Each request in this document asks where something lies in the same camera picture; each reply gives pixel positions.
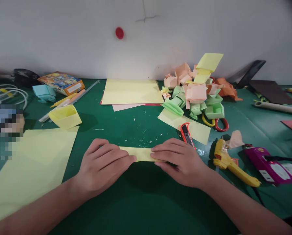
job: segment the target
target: right hand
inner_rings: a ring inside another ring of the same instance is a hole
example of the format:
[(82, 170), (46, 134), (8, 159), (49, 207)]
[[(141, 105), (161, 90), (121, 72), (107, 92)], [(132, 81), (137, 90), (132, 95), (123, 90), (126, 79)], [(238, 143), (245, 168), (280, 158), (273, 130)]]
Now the right hand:
[(191, 145), (172, 138), (153, 147), (150, 155), (152, 158), (167, 161), (175, 164), (173, 167), (166, 162), (155, 162), (169, 176), (178, 183), (202, 189), (208, 181), (208, 178), (214, 173), (207, 167), (199, 157), (196, 149)]
[(105, 139), (94, 139), (85, 152), (73, 185), (80, 197), (89, 200), (107, 188), (136, 161), (136, 156)]

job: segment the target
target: forearm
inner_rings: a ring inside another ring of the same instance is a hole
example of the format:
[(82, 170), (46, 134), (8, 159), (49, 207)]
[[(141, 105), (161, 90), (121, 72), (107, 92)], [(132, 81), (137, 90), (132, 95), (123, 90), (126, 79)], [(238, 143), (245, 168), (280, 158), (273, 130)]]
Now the forearm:
[(47, 234), (85, 201), (71, 178), (0, 221), (0, 234)]
[(292, 234), (291, 226), (215, 172), (210, 173), (210, 181), (202, 190), (214, 199), (243, 235)]

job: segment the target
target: white wall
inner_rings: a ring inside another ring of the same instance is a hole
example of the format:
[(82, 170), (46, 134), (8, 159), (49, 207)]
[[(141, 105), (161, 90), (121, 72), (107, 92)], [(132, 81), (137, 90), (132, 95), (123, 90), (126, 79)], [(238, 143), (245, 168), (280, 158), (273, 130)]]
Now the white wall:
[[(163, 79), (182, 62), (224, 53), (214, 77), (256, 59), (256, 79), (292, 85), (286, 0), (0, 0), (0, 72), (56, 70), (84, 78)], [(114, 31), (121, 26), (125, 39)]]

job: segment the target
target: beige tube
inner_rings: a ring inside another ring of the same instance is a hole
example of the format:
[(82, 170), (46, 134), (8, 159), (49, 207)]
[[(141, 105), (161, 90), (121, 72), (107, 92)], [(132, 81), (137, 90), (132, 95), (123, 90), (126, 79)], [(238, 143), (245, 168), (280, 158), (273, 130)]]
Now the beige tube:
[(272, 104), (272, 103), (266, 103), (266, 102), (256, 102), (256, 107), (260, 108), (266, 108), (266, 109), (273, 109), (277, 111), (282, 111), (286, 113), (292, 113), (292, 107), (280, 105), (280, 104)]

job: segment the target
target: black cable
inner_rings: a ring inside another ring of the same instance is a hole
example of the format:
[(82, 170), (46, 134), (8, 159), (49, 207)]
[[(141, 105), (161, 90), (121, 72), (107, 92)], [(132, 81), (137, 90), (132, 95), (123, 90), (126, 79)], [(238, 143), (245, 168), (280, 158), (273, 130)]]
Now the black cable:
[(286, 157), (279, 157), (279, 156), (264, 156), (264, 158), (267, 161), (291, 161), (292, 162), (292, 158), (286, 158)]
[(266, 207), (266, 206), (264, 205), (264, 203), (263, 203), (263, 200), (261, 199), (261, 196), (260, 196), (260, 194), (259, 194), (259, 191), (258, 191), (258, 189), (257, 189), (257, 188), (255, 188), (255, 187), (252, 187), (252, 188), (253, 188), (253, 190), (254, 190), (254, 192), (255, 192), (256, 196), (258, 197), (258, 199), (259, 199), (259, 201), (260, 201), (261, 205), (263, 205), (264, 207)]

